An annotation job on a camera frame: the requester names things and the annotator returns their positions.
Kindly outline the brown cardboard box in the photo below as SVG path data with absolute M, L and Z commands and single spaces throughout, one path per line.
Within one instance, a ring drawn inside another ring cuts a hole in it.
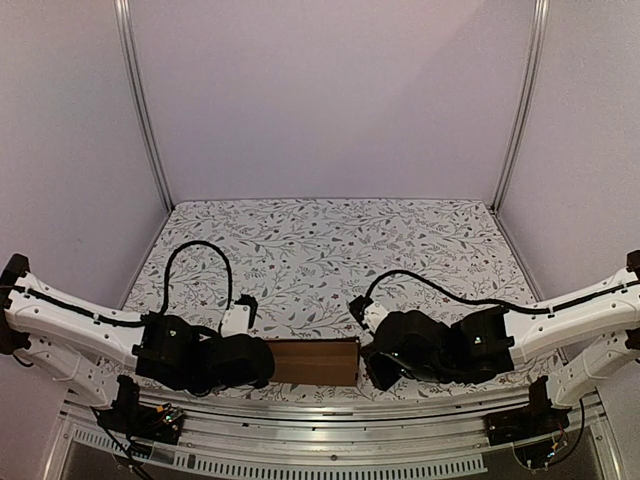
M 269 339 L 275 361 L 273 382 L 354 387 L 359 377 L 360 341 L 336 339 Z

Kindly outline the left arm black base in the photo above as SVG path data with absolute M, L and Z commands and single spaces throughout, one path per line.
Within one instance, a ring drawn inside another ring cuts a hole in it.
M 128 440 L 143 439 L 177 445 L 182 434 L 185 412 L 171 403 L 146 406 L 140 403 L 140 387 L 130 377 L 119 375 L 115 399 L 106 410 L 99 410 L 100 427 L 119 432 Z

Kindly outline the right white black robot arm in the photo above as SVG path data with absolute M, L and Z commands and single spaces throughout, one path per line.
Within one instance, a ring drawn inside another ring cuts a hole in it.
M 556 410 L 572 407 L 600 381 L 639 358 L 639 254 L 610 277 L 542 304 L 469 300 L 474 312 L 447 326 L 419 310 L 389 311 L 371 290 L 349 311 L 372 337 L 365 362 L 374 386 L 400 378 L 440 384 L 483 384 L 544 353 L 581 341 L 587 347 L 539 385 L 542 397 L 523 407 L 517 427 L 537 436 Z

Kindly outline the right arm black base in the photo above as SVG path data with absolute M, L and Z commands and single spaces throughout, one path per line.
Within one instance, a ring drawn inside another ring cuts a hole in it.
M 544 375 L 529 386 L 525 406 L 498 411 L 483 417 L 489 444 L 502 445 L 552 433 L 569 426 L 571 408 L 556 408 L 547 393 Z

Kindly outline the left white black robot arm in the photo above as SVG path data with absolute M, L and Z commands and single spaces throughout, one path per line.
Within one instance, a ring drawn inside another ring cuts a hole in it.
M 106 359 L 174 391 L 207 396 L 228 388 L 262 388 L 275 372 L 267 342 L 248 335 L 254 298 L 226 311 L 220 330 L 176 315 L 112 310 L 52 288 L 15 253 L 1 273 L 1 352 L 48 371 L 55 381 L 128 434 L 148 426 L 148 412 L 129 396 L 116 398 L 115 375 L 94 363 Z

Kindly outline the floral patterned table mat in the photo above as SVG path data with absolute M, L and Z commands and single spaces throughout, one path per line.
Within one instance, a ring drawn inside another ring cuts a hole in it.
M 447 324 L 470 312 L 469 300 L 534 299 L 479 201 L 219 200 L 175 208 L 124 306 L 167 304 L 213 328 L 228 298 L 248 294 L 256 336 L 362 338 L 348 304 L 367 290 L 388 309 Z

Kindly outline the aluminium front rail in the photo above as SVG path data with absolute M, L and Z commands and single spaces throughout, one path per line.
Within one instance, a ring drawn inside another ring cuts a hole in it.
M 303 404 L 240 398 L 172 402 L 185 411 L 174 445 L 101 429 L 66 401 L 52 477 L 107 479 L 618 479 L 599 397 L 561 432 L 493 445 L 484 418 L 524 405 L 523 390 L 407 401 Z

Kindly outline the left aluminium frame post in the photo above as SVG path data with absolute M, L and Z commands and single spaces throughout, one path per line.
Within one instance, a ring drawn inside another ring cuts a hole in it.
M 167 175 L 162 164 L 144 91 L 131 15 L 131 2 L 127 0 L 115 0 L 114 9 L 125 72 L 129 81 L 134 111 L 139 124 L 143 146 L 161 204 L 167 213 L 171 213 L 175 204 L 171 195 Z

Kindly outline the aluminium frame post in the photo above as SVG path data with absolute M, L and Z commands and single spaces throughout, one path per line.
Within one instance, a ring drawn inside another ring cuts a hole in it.
M 527 48 L 522 86 L 503 164 L 490 204 L 490 210 L 496 217 L 500 215 L 505 206 L 511 180 L 516 169 L 519 151 L 525 136 L 544 51 L 549 9 L 549 0 L 536 0 L 534 2 L 531 33 Z
M 127 0 L 115 0 L 114 9 L 125 72 L 129 81 L 134 111 L 139 124 L 143 146 L 161 204 L 167 213 L 171 213 L 175 204 L 171 195 L 167 175 L 162 164 L 144 91 L 131 15 L 131 2 Z

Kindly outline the right aluminium frame post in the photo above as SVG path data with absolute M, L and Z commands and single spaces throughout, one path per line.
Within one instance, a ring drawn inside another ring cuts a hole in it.
M 544 51 L 549 9 L 549 0 L 536 0 L 534 2 L 531 33 L 527 48 L 522 86 L 503 164 L 490 204 L 490 210 L 496 217 L 500 215 L 505 206 L 511 180 L 516 169 L 519 151 L 525 136 Z

